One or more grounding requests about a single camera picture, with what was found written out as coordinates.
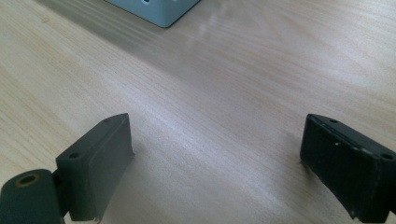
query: gray metal box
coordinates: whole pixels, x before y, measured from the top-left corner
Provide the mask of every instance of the gray metal box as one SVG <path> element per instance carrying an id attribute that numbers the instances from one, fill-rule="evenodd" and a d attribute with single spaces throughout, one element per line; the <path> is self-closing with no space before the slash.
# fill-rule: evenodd
<path id="1" fill-rule="evenodd" d="M 106 0 L 136 16 L 168 27 L 193 7 L 199 0 Z"/>

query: round hole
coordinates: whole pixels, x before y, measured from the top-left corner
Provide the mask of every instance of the round hole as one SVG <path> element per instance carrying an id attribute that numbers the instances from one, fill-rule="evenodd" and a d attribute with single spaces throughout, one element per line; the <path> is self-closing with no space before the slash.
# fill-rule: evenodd
<path id="1" fill-rule="evenodd" d="M 392 157 L 391 155 L 389 155 L 389 154 L 382 154 L 381 156 L 382 156 L 382 158 L 384 158 L 384 159 L 393 160 L 393 157 Z"/>
<path id="2" fill-rule="evenodd" d="M 78 154 L 77 152 L 72 153 L 72 154 L 70 154 L 70 156 L 69 156 L 70 159 L 75 159 L 75 158 L 77 158 L 77 157 L 79 157 L 79 154 Z"/>
<path id="3" fill-rule="evenodd" d="M 24 188 L 33 185 L 38 180 L 39 177 L 40 175 L 38 174 L 29 174 L 17 180 L 15 185 L 17 186 L 17 188 Z"/>

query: table surface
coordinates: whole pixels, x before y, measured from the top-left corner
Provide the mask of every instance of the table surface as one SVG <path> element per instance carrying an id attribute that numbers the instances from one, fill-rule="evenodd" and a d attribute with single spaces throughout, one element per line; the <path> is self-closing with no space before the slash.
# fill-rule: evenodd
<path id="1" fill-rule="evenodd" d="M 395 10 L 203 0 L 162 29 L 100 0 L 2 0 L 0 184 L 129 113 L 102 223 L 356 223 L 299 163 L 305 116 L 396 149 Z"/>

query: plastic part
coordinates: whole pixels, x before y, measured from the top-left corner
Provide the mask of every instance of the plastic part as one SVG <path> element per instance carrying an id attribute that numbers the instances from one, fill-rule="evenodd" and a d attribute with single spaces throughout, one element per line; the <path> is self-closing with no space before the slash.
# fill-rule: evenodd
<path id="1" fill-rule="evenodd" d="M 0 223 L 100 220 L 133 158 L 128 114 L 102 120 L 57 159 L 58 170 L 34 170 L 8 180 Z"/>
<path id="2" fill-rule="evenodd" d="M 172 25 L 199 0 L 107 0 L 163 28 Z"/>
<path id="3" fill-rule="evenodd" d="M 385 222 L 395 211 L 396 153 L 388 148 L 335 119 L 310 114 L 300 156 L 352 218 Z"/>
<path id="4" fill-rule="evenodd" d="M 50 171 L 33 170 L 8 180 L 0 198 L 0 223 L 63 223 Z"/>

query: mounting hole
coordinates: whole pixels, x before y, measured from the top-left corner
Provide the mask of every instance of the mounting hole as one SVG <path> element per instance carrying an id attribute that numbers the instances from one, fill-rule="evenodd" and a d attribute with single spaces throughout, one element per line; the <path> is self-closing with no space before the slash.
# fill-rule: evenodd
<path id="1" fill-rule="evenodd" d="M 74 153 L 70 154 L 70 156 L 69 156 L 70 159 L 75 159 L 77 157 L 79 157 L 79 154 L 77 152 L 74 152 Z"/>
<path id="2" fill-rule="evenodd" d="M 29 174 L 21 177 L 20 179 L 17 180 L 15 183 L 15 186 L 17 188 L 25 188 L 30 185 L 33 185 L 37 180 L 40 178 L 40 175 L 38 174 Z"/>
<path id="3" fill-rule="evenodd" d="M 389 155 L 389 154 L 386 154 L 386 153 L 381 154 L 381 157 L 384 158 L 384 159 L 387 159 L 387 160 L 393 160 L 393 157 L 391 155 Z"/>

